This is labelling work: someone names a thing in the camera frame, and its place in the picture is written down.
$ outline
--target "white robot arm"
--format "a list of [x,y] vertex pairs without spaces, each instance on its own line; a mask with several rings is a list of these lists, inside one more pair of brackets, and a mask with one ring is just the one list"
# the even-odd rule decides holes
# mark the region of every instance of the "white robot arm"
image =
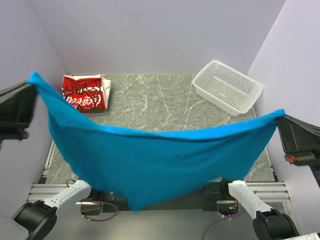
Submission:
[[259,240],[320,240],[317,233],[300,236],[291,218],[264,203],[246,182],[229,183],[228,192],[253,219],[253,229]]
[[12,218],[0,215],[0,233],[4,239],[43,240],[67,209],[86,199],[91,186],[78,180],[55,196],[24,204]]

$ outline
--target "marble table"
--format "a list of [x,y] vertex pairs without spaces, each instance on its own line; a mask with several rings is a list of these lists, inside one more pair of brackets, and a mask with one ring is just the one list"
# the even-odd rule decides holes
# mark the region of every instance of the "marble table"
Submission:
[[[231,116],[197,95],[193,74],[105,75],[111,80],[107,111],[88,113],[98,124],[153,132],[181,131],[226,125],[255,118],[254,109]],[[59,150],[50,153],[47,184],[65,184],[77,179]],[[247,182],[275,181],[266,150],[256,160]]]

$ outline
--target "white plastic basket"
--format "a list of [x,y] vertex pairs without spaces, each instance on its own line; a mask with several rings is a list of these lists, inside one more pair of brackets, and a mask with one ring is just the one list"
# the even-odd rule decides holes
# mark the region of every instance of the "white plastic basket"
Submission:
[[208,63],[192,84],[197,94],[232,116],[248,112],[263,90],[259,82],[216,60]]

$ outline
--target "blue towel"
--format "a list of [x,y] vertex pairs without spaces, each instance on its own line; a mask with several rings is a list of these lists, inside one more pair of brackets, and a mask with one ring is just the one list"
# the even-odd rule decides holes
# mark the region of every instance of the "blue towel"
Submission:
[[72,171],[96,190],[128,199],[133,210],[185,195],[223,177],[242,180],[276,130],[268,115],[199,130],[147,132],[98,125],[67,103],[38,73],[49,132]]

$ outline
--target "white wall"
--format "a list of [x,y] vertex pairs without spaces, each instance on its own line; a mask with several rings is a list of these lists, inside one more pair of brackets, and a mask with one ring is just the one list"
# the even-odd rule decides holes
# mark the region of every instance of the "white wall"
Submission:
[[[0,1],[0,89],[28,79],[38,71],[52,84],[62,82],[65,69],[27,2]],[[30,137],[5,140],[0,151],[0,211],[12,215],[26,202],[46,162],[51,137],[47,110],[38,100]]]
[[[259,51],[249,76],[263,83],[255,105],[259,116],[284,108],[288,115],[320,126],[320,1],[287,0]],[[303,234],[320,232],[320,189],[309,167],[284,160],[279,134],[268,153],[284,180]]]
[[29,0],[72,74],[247,73],[285,0]]

